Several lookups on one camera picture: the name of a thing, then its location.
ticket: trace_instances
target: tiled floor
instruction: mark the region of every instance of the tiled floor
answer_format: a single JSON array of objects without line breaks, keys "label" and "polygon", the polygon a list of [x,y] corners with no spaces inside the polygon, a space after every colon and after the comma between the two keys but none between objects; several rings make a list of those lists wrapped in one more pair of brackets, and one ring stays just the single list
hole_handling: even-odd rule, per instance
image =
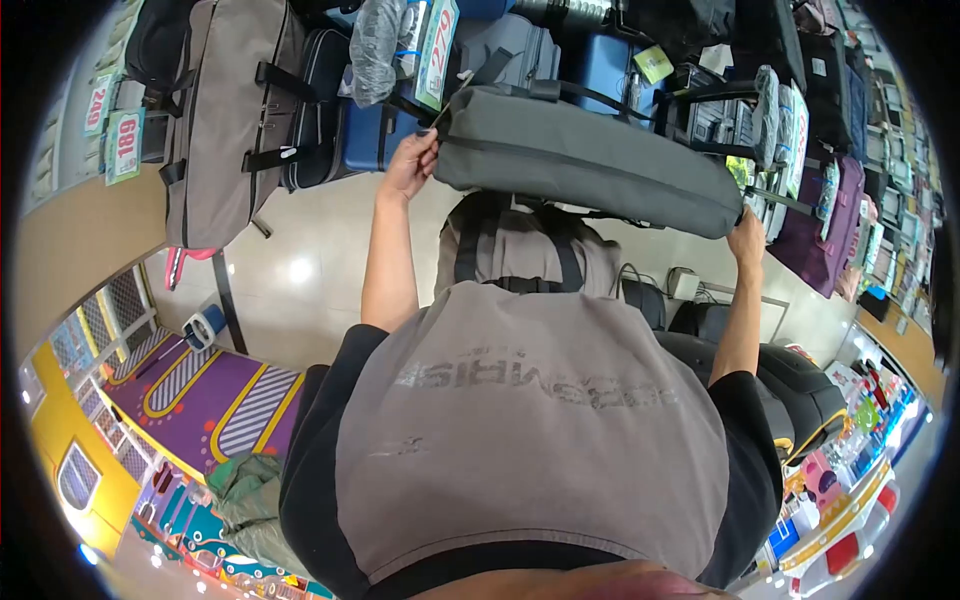
[{"label": "tiled floor", "polygon": [[[274,230],[268,240],[247,228],[226,250],[237,316],[251,356],[275,365],[305,369],[329,362],[347,329],[360,320],[373,192],[380,175],[359,175],[319,188],[287,194],[278,190],[260,211]],[[430,181],[410,207],[414,264],[420,304],[433,300],[437,235],[461,194]],[[637,229],[618,221],[594,222],[602,235],[623,247],[625,260],[661,287],[673,266],[693,269],[703,281],[733,287],[736,270],[725,240],[705,240],[672,230]],[[166,253],[146,261],[160,321],[171,328],[200,307],[219,303],[209,260],[187,259],[180,285],[163,289]],[[826,300],[769,254],[764,258],[763,293],[789,302],[768,306],[764,334],[801,344],[821,366],[828,364],[852,322],[856,307],[834,296]],[[668,311],[676,310],[671,301]],[[230,347],[223,332],[218,343]]]}]

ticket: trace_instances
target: black zipper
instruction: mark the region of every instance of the black zipper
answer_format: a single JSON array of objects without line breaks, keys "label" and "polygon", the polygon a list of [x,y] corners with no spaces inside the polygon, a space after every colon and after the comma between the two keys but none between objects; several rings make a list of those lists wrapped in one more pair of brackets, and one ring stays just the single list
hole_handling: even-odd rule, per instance
[{"label": "black zipper", "polygon": [[[204,37],[204,52],[200,56],[200,62],[197,63],[197,72],[193,76],[193,86],[190,89],[190,111],[186,116],[186,143],[187,143],[187,161],[186,166],[183,168],[183,223],[180,226],[180,238],[183,243],[183,247],[187,248],[186,241],[186,232],[187,232],[187,214],[190,212],[189,203],[187,202],[187,185],[190,182],[189,171],[190,171],[190,142],[193,139],[193,117],[194,113],[197,111],[197,92],[200,91],[200,69],[204,66],[204,56],[206,56],[206,44],[210,41],[210,30],[213,29],[213,15],[217,11],[217,5],[219,2],[213,3],[213,8],[210,9],[210,24],[206,28],[206,36]],[[187,41],[191,40],[193,30],[187,29]],[[190,68],[190,47],[186,47],[186,61],[184,66],[186,70],[184,73],[189,71]]]},{"label": "black zipper", "polygon": [[[271,64],[276,64],[276,57],[280,53],[280,44],[283,42],[283,34],[287,30],[287,13],[290,11],[290,3],[287,2],[284,4],[283,8],[283,20],[280,22],[280,33],[276,36],[276,46],[274,46],[274,59],[271,60]],[[253,152],[252,154],[259,154],[260,152],[260,137],[263,135],[263,126],[264,121],[267,118],[267,97],[270,95],[270,84],[263,85],[263,101],[260,103],[260,124],[256,129],[256,139],[253,141]],[[253,220],[253,210],[256,208],[256,181],[259,177],[259,172],[254,171],[250,173],[250,215],[247,217],[247,223]]]},{"label": "black zipper", "polygon": [[[465,137],[458,137],[456,135],[441,135],[440,141],[446,144],[453,144],[454,146],[460,146],[461,148],[467,148],[468,150],[477,150],[480,152],[503,152],[506,154],[514,156],[525,156],[528,158],[540,158],[543,160],[549,160],[551,162],[559,162],[571,167],[578,167],[581,169],[587,169],[593,173],[603,173],[611,175],[613,177],[619,177],[627,180],[637,181],[643,184],[656,183],[667,187],[667,183],[662,181],[650,179],[648,177],[643,177],[636,173],[631,173],[630,171],[624,171],[622,169],[617,169],[616,167],[611,167],[606,164],[599,164],[597,162],[591,162],[589,160],[584,160],[582,158],[575,158],[573,156],[562,155],[556,152],[550,152],[548,150],[539,150],[536,148],[528,148],[526,146],[517,146],[515,144],[507,144],[504,142],[491,142],[488,140],[480,139],[467,139]],[[696,195],[697,198],[710,201],[710,198],[706,196]]]}]

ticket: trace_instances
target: price tag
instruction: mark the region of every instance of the price tag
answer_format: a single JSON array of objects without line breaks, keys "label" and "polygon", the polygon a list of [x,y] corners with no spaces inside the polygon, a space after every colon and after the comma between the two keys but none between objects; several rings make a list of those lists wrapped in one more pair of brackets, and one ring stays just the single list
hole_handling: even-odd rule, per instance
[{"label": "price tag", "polygon": [[425,58],[429,57],[429,60],[420,60],[414,98],[437,111],[441,109],[446,60],[450,56],[453,32],[457,28],[459,17],[460,8],[457,7],[455,0],[437,0],[433,11],[430,12],[426,38],[420,49],[421,55]]},{"label": "price tag", "polygon": [[86,107],[84,135],[100,135],[100,133],[103,132],[104,123],[107,122],[110,93],[113,91],[111,89],[112,86],[112,73],[101,75],[93,83],[93,91],[90,92],[90,103]]},{"label": "price tag", "polygon": [[109,116],[107,131],[107,185],[140,174],[140,145],[144,108],[117,110]]}]

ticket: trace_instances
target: black bag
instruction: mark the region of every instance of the black bag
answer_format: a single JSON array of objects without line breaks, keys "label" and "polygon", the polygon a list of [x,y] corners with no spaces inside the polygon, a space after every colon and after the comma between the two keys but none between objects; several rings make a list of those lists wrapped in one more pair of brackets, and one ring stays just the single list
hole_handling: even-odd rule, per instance
[{"label": "black bag", "polygon": [[347,103],[337,96],[349,60],[349,39],[336,30],[313,31],[303,44],[300,78],[320,102],[299,103],[290,126],[290,146],[313,148],[307,158],[283,168],[280,182],[291,192],[351,173],[341,160]]},{"label": "black bag", "polygon": [[728,43],[733,33],[734,0],[643,0],[614,9],[621,35],[655,41],[674,64],[707,46]]},{"label": "black bag", "polygon": [[177,85],[190,10],[198,0],[144,0],[127,42],[131,79],[168,97]]}]

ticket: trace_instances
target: blue suitcase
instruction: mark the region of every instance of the blue suitcase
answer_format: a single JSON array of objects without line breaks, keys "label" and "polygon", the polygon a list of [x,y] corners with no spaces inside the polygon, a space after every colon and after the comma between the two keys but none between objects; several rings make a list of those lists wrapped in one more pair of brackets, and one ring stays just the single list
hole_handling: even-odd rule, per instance
[{"label": "blue suitcase", "polygon": [[[630,106],[633,110],[647,116],[653,116],[654,90],[664,89],[663,80],[654,85],[648,84],[633,61],[633,56],[644,48],[619,37],[590,34],[587,38],[587,48],[584,60],[577,71],[576,84],[593,91],[600,92],[618,102]],[[629,82],[633,74],[639,80],[638,99],[633,105],[628,103]],[[578,96],[577,106],[591,112],[616,114],[616,110],[596,100]],[[650,121],[637,122],[641,127],[649,129]]]},{"label": "blue suitcase", "polygon": [[[409,83],[401,83],[400,94],[413,98]],[[347,100],[344,120],[344,165],[350,171],[386,171],[400,140],[421,129],[417,118],[402,110],[375,105],[360,108]]]}]

